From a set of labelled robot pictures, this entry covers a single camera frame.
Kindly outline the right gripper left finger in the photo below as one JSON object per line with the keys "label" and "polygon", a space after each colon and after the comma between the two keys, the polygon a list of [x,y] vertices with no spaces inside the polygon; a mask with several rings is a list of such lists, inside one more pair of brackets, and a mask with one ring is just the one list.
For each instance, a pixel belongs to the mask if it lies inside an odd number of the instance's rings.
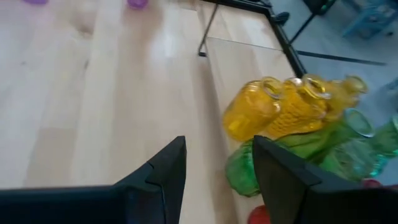
{"label": "right gripper left finger", "polygon": [[115,183],[124,197],[125,224],[179,224],[187,169],[184,136]]}

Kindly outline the black computer with green lights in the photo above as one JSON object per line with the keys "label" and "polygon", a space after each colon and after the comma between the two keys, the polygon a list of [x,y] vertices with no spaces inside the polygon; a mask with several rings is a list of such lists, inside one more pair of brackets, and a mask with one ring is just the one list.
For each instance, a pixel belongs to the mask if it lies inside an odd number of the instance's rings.
{"label": "black computer with green lights", "polygon": [[329,8],[334,5],[336,0],[302,0],[311,13],[316,15],[324,15]]}

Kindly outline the green wide-rim fluted glass vase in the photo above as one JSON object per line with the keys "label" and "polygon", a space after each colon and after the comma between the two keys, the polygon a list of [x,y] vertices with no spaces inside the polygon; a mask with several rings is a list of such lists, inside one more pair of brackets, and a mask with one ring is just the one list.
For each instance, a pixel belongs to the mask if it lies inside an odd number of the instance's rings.
{"label": "green wide-rim fluted glass vase", "polygon": [[[273,143],[314,164],[322,162],[327,150],[354,138],[374,136],[375,130],[360,111],[349,108],[336,121],[310,133],[281,137]],[[253,197],[260,194],[252,158],[253,138],[243,142],[227,159],[225,174],[229,186],[239,195]]]}

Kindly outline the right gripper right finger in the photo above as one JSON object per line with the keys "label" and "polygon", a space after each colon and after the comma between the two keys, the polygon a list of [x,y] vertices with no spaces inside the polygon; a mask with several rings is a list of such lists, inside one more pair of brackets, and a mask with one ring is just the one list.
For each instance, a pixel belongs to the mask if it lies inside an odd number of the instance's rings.
{"label": "right gripper right finger", "polygon": [[272,224],[359,224],[353,191],[347,181],[255,136],[254,171]]}

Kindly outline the yellow ribbed glass vase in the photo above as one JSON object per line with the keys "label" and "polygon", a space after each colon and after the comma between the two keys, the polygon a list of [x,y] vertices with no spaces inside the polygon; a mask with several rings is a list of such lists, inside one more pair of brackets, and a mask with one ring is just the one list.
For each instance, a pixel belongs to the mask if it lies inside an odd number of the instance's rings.
{"label": "yellow ribbed glass vase", "polygon": [[223,127],[236,141],[247,141],[262,132],[281,111],[283,83],[272,77],[247,82],[223,113]]}

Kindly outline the tall green hobnail glass vase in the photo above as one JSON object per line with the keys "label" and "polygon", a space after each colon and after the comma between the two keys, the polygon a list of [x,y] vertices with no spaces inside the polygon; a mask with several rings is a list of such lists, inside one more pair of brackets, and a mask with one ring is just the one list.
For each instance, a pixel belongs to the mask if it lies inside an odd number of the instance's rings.
{"label": "tall green hobnail glass vase", "polygon": [[322,169],[360,182],[378,176],[398,157],[398,113],[376,129],[357,110],[345,111],[343,121],[350,133],[338,131],[343,140],[329,148]]}

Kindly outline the yellow hobnail glass vase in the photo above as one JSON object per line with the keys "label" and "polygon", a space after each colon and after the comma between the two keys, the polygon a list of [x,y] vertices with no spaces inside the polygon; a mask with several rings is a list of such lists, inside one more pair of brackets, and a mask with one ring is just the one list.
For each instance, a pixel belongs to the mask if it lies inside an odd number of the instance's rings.
{"label": "yellow hobnail glass vase", "polygon": [[266,127],[264,134],[272,139],[308,133],[322,128],[331,94],[326,81],[314,74],[284,81],[284,97],[279,115]]}

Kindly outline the purple swirl glass vase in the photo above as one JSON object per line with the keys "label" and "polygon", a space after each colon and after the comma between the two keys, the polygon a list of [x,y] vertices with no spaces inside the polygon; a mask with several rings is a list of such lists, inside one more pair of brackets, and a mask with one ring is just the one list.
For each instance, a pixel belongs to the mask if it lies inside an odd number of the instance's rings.
{"label": "purple swirl glass vase", "polygon": [[132,9],[143,9],[147,6],[149,0],[126,0],[127,4]]}

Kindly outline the blue-framed wooden desk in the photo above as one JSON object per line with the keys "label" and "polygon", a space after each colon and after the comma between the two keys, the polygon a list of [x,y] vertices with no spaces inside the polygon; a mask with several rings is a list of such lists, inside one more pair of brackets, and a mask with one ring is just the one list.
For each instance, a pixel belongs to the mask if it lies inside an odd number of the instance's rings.
{"label": "blue-framed wooden desk", "polygon": [[360,30],[367,30],[365,39],[387,29],[398,20],[398,0],[341,0],[357,12],[357,16],[344,29],[342,36],[347,37]]}

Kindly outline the black metal shelf frame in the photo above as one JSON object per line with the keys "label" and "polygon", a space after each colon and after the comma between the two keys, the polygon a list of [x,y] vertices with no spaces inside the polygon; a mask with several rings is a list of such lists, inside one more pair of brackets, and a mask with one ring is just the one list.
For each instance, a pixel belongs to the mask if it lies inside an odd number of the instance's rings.
{"label": "black metal shelf frame", "polygon": [[201,39],[200,45],[198,47],[198,55],[201,57],[207,56],[207,54],[202,51],[202,48],[205,44],[205,40],[208,37],[211,25],[214,21],[214,18],[220,6],[227,6],[234,9],[253,12],[259,14],[260,16],[264,16],[267,19],[268,24],[271,26],[271,30],[276,36],[276,39],[278,40],[280,46],[282,47],[282,51],[284,53],[287,53],[288,56],[294,54],[292,52],[293,50],[291,47],[292,43],[296,40],[296,38],[302,33],[302,31],[308,26],[308,24],[316,16],[316,14],[311,13],[311,16],[302,24],[302,26],[296,32],[296,34],[290,40],[288,40],[287,36],[282,31],[282,26],[284,26],[289,20],[290,14],[288,12],[281,12],[275,14],[272,10],[272,4],[268,0],[203,0],[203,1],[214,3],[214,8],[212,10],[208,22],[206,23],[205,31]]}

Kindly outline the wooden shelf board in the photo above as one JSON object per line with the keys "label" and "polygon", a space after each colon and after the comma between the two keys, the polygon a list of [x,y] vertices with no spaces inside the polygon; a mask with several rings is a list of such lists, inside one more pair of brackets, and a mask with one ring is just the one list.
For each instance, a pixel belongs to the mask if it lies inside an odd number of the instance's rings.
{"label": "wooden shelf board", "polygon": [[281,81],[295,76],[287,57],[276,49],[209,37],[207,59],[213,77],[218,125],[221,134],[221,176],[228,156],[240,145],[229,138],[222,126],[222,116],[241,87],[252,80],[274,77]]}

